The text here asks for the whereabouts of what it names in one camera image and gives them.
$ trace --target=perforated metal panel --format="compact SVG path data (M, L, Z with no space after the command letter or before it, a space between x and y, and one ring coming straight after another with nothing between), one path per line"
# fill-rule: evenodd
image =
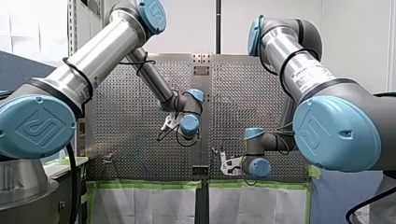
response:
M172 89L191 85L191 56L150 57ZM89 179L191 179L191 152L170 133L156 141L167 113L130 65L117 66L92 99L87 145L93 152Z
M221 144L228 156L244 154L243 139L247 127L263 127L274 131L278 127L284 99L278 77L265 72L258 60L248 56L214 55L212 67L212 118L210 121L210 178L232 178L220 171ZM272 165L272 180L304 181L306 161L299 151L288 156L266 152Z
M87 108L86 145L92 158L88 178L191 180L191 167L197 162L210 165L209 178L230 178L220 172L219 154L213 155L212 149L219 149L225 138L243 139L246 127L277 127L284 97L277 77L265 73L260 63L248 56L212 55L211 62L206 62L212 83L209 76L193 75L198 64L192 55L151 58L172 89L205 90L202 131L207 139L193 148L180 147L174 133L157 142L167 113L158 109L154 95L134 69L119 65L96 90ZM205 141L208 148L203 148ZM230 156L244 153L242 142L225 140L224 148ZM105 163L111 153L112 162ZM307 177L306 162L299 152L289 156L269 152L267 158L273 167L272 180L304 181Z

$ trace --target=green tape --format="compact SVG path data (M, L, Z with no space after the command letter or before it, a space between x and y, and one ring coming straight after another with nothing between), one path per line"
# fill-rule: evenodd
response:
M311 184L306 189L305 224L311 223Z
M201 181L102 180L87 182L89 189L199 189Z
M87 210L88 210L88 224L91 224L91 215L92 215L92 197L93 197L93 188L89 188L87 184Z
M308 175L316 179L320 178L320 169L316 165L308 166Z
M281 183L275 181L257 181L254 187L267 189L308 189L309 183ZM244 180L211 180L210 188L239 189L249 187Z

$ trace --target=white wall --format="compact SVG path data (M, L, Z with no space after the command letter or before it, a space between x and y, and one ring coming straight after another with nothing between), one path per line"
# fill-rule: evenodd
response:
M371 92L389 78L391 0L322 0L323 64Z
M56 66L67 56L66 17L67 0L0 0L0 50Z
M223 0L221 53L247 54L250 24L260 15L311 21L320 29L319 0Z
M148 52L215 51L215 0L162 0L162 2L166 11L166 30L148 41L145 46Z
M79 0L76 0L78 49L102 30L101 19Z

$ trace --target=black cable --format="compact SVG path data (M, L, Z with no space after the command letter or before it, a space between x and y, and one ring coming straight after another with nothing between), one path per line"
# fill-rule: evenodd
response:
M14 91L0 91L0 100L5 100L11 95Z
M79 70L75 65L73 65L72 63L70 63L69 61L67 61L67 58L66 58L66 57L62 58L62 61L63 61L67 66L69 66L71 69L73 69L73 70L75 70L76 72L78 72L78 73L82 76L82 78L84 78L85 82L87 82L87 87L88 87L89 96L88 96L88 99L87 99L82 105L87 104L87 103L92 99L92 97L93 97L93 85L92 85L90 79L89 79L81 70Z
M374 96L376 96L376 97L396 97L396 92L392 92L392 91L391 92L381 92L381 93L374 94ZM355 216L355 212L356 211L358 211L359 209L363 208L364 206L366 206L366 205L368 205L370 203L374 203L374 202L376 202L378 200L381 200L381 199L383 199L385 197L388 197L389 195L391 195L391 194L393 194L395 192L396 192L396 187L394 187L392 189L389 189L389 190L387 190L385 192L382 192L382 193L380 193L378 195L375 195L374 197L372 197L372 198L370 198L370 199L368 199L368 200L366 200L366 201L364 201L362 203L359 203L359 204L355 205L354 207L352 207L351 209L349 209L346 212L346 222L348 224L352 224L352 221L350 220L350 217L352 215Z
M182 143L180 142L180 140L178 139L178 129L179 129L179 127L180 127L180 125L177 125L177 130L176 130L176 140L177 140L177 142L178 142L179 145L181 145L182 147L192 147L192 146L194 146L195 144L198 143L198 140L195 140L193 143L191 143L191 144L189 144L189 145L184 145L184 144L182 144Z
M346 222L348 224L352 224L352 221L350 220L350 217L352 215L355 216L355 212L356 211L358 211L359 209L363 208L364 206L366 206L366 205L368 205L370 203L374 203L374 202L376 202L378 200L381 200L381 199L383 199L383 198L385 198L385 197L387 197L390 194L393 194L395 192L396 192L396 187L394 187L392 189L389 189L389 190L387 190L385 192L382 192L382 193L380 193L380 194L378 194L378 195L372 197L371 199L368 199L368 200L366 200L366 201L364 201L362 203L357 204L353 208L349 209L349 211L347 211L347 213L346 213Z
M286 89L284 80L283 80L283 76L285 73L285 69L286 69L286 65L288 65L288 62L296 55L301 54L303 52L309 52L309 53L313 53L315 54L315 58L318 60L319 55L318 53L314 50L314 49L307 49L307 48L302 48L302 49L297 49L296 51L294 51L293 53L291 53L286 59L285 61L283 61L282 65L280 66L280 71L279 71L279 82L280 82L280 86L282 87L282 90L291 98L293 99L293 97L291 96L290 92Z
M124 65L139 65L140 66L136 69L136 75L139 76L140 70L143 68L143 66L145 65L145 63L152 63L155 64L156 62L154 60L147 60L147 58L149 57L149 53L146 51L145 52L145 56L143 57L143 61L141 62L135 62L135 63L119 63L119 64L124 64Z
M78 214L78 169L76 166L76 158L74 156L73 148L70 143L66 146L67 154L70 160L70 172L72 176L72 206L70 211L69 223L75 223Z
M242 171L244 170L244 160L245 160L245 157L246 157L246 154L244 154L244 155L242 156L242 160L241 160L241 169L242 169ZM251 186L251 187L255 186L255 185L257 184L257 181L259 180L259 178L256 177L256 179L254 180L254 182L251 184L251 183L249 183L248 180L246 179L246 176L247 176L247 175L249 175L249 174L243 175L243 178L244 178L245 183L246 183L248 186Z
M204 108L202 107L201 101L199 101L191 92L184 91L184 92L181 93L181 94L182 94L182 95L188 94L189 96L191 96L191 97L195 100L195 102L199 105L199 107L200 107L200 109L201 109L201 114L204 112Z
M160 132L160 133L158 134L156 140L159 141L159 142L161 142L161 141L162 141L169 133L171 133L175 128L177 128L177 126L175 126L173 129L169 130L164 136L162 136L162 134L163 134L165 131Z
M376 97L396 97L396 92L390 91L390 92L381 92L374 94Z

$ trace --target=metal bracket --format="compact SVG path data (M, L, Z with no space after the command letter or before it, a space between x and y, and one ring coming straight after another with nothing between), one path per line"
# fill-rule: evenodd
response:
M69 57L72 56L78 49L77 39L77 3L76 0L69 0L67 3L67 34L69 39Z
M192 174L193 175L208 175L209 167L208 166L192 166Z
M220 170L225 175L242 175L242 157L231 158L227 160L227 156L224 151L220 152L221 167Z
M194 66L195 76L209 76L209 66Z

